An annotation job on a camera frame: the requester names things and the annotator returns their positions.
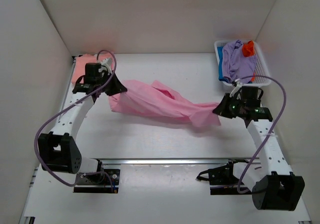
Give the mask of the pink t-shirt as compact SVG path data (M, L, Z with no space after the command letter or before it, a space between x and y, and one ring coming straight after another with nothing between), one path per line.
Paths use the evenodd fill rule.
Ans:
M218 102L193 103L159 81L150 85L137 80L124 83L127 91L108 99L113 112L160 118L194 127L221 125L219 117L212 112Z

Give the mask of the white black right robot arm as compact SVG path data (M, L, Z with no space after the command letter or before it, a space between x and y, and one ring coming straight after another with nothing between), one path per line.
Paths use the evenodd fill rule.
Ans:
M236 86L213 110L221 117L241 118L257 148L247 164L237 163L226 169L224 179L245 185L238 191L250 192L256 209L294 211L305 181L287 163L274 133L275 120L269 109L261 106L262 95L259 87Z

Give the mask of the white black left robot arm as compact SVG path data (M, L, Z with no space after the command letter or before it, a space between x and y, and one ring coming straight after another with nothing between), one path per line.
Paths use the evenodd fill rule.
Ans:
M37 139L41 166L46 171L70 174L84 173L94 183L104 179L104 169L98 159L83 157L76 144L78 131L97 98L105 93L113 96L126 92L118 80L111 58L87 63L84 74L77 78L67 111L60 114L49 133Z

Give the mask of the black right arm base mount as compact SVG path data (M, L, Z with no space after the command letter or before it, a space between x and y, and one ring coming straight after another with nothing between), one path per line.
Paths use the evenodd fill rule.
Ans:
M237 185L239 179L234 176L233 170L236 164L248 164L246 159L229 159L226 163L216 164L207 170L201 171L197 177L197 181L205 181L209 183L210 195L251 195L251 192L239 193Z

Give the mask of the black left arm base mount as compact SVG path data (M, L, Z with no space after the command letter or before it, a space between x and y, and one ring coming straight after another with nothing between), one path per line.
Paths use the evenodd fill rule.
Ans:
M117 194L120 183L120 166L109 165L99 160L98 171L103 173L81 176L77 185L73 188L74 193L108 193Z

